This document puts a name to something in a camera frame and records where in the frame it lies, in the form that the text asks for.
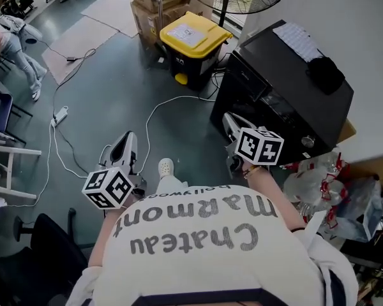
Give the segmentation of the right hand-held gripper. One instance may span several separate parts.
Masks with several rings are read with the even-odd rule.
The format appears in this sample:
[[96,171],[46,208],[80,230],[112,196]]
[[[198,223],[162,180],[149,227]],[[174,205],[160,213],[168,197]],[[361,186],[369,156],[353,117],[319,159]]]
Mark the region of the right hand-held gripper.
[[224,113],[222,124],[231,144],[226,146],[226,164],[231,177],[242,174],[243,163],[254,166],[277,165],[284,139],[272,131],[257,129],[251,121],[236,113]]

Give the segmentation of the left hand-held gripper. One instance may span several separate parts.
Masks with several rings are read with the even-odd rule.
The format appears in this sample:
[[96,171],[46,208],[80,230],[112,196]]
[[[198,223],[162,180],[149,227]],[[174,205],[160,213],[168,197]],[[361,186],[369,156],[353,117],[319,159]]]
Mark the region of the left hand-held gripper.
[[[111,145],[104,146],[99,165],[105,165]],[[115,162],[88,175],[82,194],[99,209],[128,208],[141,200],[147,190],[146,180],[133,172],[137,157],[137,136],[127,131],[112,145],[110,161]]]

